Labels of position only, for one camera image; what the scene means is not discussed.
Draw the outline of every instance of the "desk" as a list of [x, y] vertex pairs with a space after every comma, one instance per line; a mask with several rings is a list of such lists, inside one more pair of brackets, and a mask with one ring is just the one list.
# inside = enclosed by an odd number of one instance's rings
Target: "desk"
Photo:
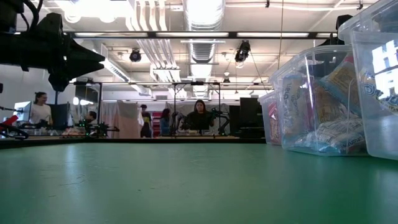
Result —
[[0, 223], [398, 220], [398, 163], [265, 144], [84, 143], [0, 150]]

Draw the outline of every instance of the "curtain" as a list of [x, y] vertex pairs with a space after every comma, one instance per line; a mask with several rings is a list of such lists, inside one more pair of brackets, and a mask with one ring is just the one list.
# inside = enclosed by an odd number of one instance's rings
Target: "curtain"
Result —
[[109, 132], [109, 138], [135, 139], [140, 138], [144, 125], [141, 109], [137, 103], [103, 103], [101, 105], [101, 121], [109, 126], [115, 126], [120, 132]]

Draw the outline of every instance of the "red object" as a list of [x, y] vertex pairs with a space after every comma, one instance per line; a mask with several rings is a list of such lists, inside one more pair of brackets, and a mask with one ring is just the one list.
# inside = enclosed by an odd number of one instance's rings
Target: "red object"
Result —
[[12, 117], [10, 117], [7, 121], [3, 122], [2, 124], [6, 124], [6, 125], [12, 125], [14, 122], [16, 122], [18, 120], [17, 115], [14, 115]]

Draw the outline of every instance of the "computer monitor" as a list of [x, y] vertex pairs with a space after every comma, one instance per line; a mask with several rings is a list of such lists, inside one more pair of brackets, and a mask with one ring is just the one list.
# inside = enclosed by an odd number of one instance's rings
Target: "computer monitor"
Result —
[[18, 112], [14, 112], [14, 115], [18, 117], [17, 121], [29, 121], [31, 107], [32, 107], [31, 101], [15, 103], [14, 109], [18, 110]]

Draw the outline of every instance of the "white curtain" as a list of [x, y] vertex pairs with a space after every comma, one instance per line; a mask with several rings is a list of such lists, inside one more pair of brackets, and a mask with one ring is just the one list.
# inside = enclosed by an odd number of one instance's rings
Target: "white curtain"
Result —
[[101, 105], [101, 122], [120, 129], [120, 132], [109, 132], [109, 138], [135, 139], [140, 138], [144, 121], [137, 103], [103, 103]]
[[[195, 102], [189, 102], [189, 103], [177, 103], [175, 106], [175, 109], [177, 110], [177, 112], [183, 114], [184, 116], [188, 115], [189, 113], [191, 113], [193, 111], [193, 107], [195, 106]], [[170, 109], [171, 113], [174, 113], [174, 104], [171, 103], [166, 103], [166, 108]], [[207, 111], [211, 111], [211, 109], [216, 108], [217, 110], [219, 110], [218, 108], [218, 104], [214, 104], [214, 105], [209, 105], [206, 104], [206, 110]], [[227, 112], [229, 113], [229, 106], [222, 103], [221, 104], [221, 112]], [[214, 126], [210, 127], [210, 131], [212, 133], [218, 133], [218, 128], [220, 127], [220, 119], [216, 118], [214, 120]], [[225, 118], [221, 118], [221, 125], [223, 125], [225, 123], [226, 119]], [[229, 125], [227, 125], [225, 127], [225, 133], [226, 134], [230, 134], [229, 131]]]

